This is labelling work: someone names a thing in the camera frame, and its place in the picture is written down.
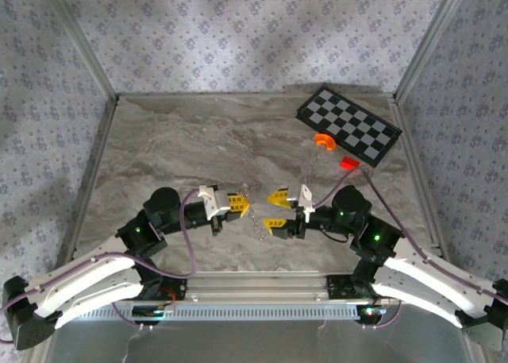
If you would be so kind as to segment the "silver perforated metal disc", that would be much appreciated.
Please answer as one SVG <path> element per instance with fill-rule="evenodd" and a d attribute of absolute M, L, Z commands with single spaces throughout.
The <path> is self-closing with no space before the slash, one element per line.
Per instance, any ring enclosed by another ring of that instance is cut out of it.
<path fill-rule="evenodd" d="M 263 227 L 260 224 L 260 221 L 257 218 L 255 211 L 252 208 L 250 208 L 248 210 L 248 218 L 250 219 L 250 221 L 252 223 L 252 230 L 256 236 L 256 239 L 258 241 L 264 241 L 265 235 L 264 235 Z"/>

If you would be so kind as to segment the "black grey folded chessboard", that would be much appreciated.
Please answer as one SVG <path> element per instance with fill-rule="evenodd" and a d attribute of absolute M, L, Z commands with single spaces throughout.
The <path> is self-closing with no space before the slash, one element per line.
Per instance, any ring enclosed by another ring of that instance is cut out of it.
<path fill-rule="evenodd" d="M 297 109 L 296 118 L 373 168 L 402 134 L 398 127 L 326 86 Z"/>

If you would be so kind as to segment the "small controller board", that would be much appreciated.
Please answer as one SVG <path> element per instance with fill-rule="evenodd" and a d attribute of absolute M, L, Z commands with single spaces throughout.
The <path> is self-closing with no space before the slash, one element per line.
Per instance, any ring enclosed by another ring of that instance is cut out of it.
<path fill-rule="evenodd" d="M 162 304 L 134 306 L 131 315 L 138 322 L 159 322 L 174 313 L 174 306 Z"/>
<path fill-rule="evenodd" d="M 377 326 L 387 313 L 385 307 L 377 305 L 358 305 L 356 311 L 359 316 L 357 322 L 367 326 Z"/>

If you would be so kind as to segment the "grey metal sheet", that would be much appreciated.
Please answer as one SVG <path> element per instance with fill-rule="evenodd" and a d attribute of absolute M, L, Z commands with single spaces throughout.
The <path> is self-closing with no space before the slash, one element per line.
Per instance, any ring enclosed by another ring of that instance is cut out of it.
<path fill-rule="evenodd" d="M 405 313 L 380 330 L 350 321 L 74 322 L 43 363 L 472 363 L 460 332 Z"/>

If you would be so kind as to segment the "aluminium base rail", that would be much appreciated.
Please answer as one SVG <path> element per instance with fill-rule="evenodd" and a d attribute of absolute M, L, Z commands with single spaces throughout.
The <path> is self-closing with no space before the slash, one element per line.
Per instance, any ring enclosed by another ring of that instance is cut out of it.
<path fill-rule="evenodd" d="M 169 300 L 159 292 L 161 279 L 144 280 L 138 271 L 76 273 L 52 283 L 49 274 L 34 286 L 30 301 L 45 311 L 65 307 L 98 308 L 112 302 L 137 301 L 163 303 Z M 329 299 L 326 275 L 319 272 L 219 272 L 199 273 L 187 281 L 187 294 L 181 303 L 195 305 L 282 304 L 282 303 L 370 303 L 370 299 Z"/>

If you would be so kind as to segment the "aluminium side rail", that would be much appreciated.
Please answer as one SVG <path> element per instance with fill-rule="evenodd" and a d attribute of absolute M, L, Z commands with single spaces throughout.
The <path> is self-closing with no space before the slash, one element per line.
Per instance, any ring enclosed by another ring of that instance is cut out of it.
<path fill-rule="evenodd" d="M 397 127 L 402 130 L 400 141 L 402 142 L 404 152 L 406 154 L 408 169 L 411 179 L 413 180 L 414 189 L 416 191 L 416 196 L 425 220 L 425 226 L 429 237 L 434 245 L 439 246 L 442 257 L 446 261 L 450 261 L 451 255 L 437 215 L 437 209 L 433 202 L 433 197 L 429 189 L 424 168 L 421 165 L 418 151 L 410 132 L 410 127 L 403 111 L 399 108 L 396 99 L 394 97 L 390 97 L 388 99 L 388 104 Z"/>
<path fill-rule="evenodd" d="M 102 113 L 101 120 L 98 123 L 98 131 L 94 138 L 94 143 L 92 144 L 90 155 L 84 170 L 83 179 L 79 186 L 75 202 L 72 206 L 70 224 L 67 226 L 56 256 L 55 266 L 57 268 L 73 259 L 76 246 L 78 245 L 79 235 L 81 233 L 81 229 L 83 228 L 91 193 L 97 179 L 102 154 L 106 147 L 110 128 L 114 119 L 117 103 L 117 95 L 106 101 L 105 109 Z"/>

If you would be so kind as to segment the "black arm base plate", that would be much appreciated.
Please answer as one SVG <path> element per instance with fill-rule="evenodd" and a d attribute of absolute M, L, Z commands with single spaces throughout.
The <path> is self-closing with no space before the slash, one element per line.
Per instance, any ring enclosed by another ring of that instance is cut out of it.
<path fill-rule="evenodd" d="M 370 283 L 363 282 L 351 274 L 328 275 L 325 289 L 329 299 L 388 299 L 388 296 L 376 293 Z"/>
<path fill-rule="evenodd" d="M 187 294 L 187 280 L 177 279 L 164 276 L 159 292 L 171 300 L 182 301 L 185 300 Z"/>

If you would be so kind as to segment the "aluminium corner post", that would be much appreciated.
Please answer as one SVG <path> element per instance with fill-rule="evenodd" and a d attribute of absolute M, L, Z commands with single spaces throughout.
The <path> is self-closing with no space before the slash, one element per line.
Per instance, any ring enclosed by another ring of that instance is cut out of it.
<path fill-rule="evenodd" d="M 436 48 L 441 36 L 448 28 L 450 21 L 458 10 L 461 1 L 462 0 L 441 0 L 410 64 L 394 91 L 394 100 L 397 104 L 405 101 L 414 84 L 417 82 L 433 50 Z"/>
<path fill-rule="evenodd" d="M 74 43 L 78 53 L 83 58 L 85 65 L 90 70 L 90 73 L 102 93 L 109 100 L 116 102 L 118 97 L 117 92 L 96 56 L 86 34 L 81 28 L 70 2 L 68 0 L 49 0 L 49 2 L 55 10 L 58 18 L 62 21 L 69 37 Z"/>

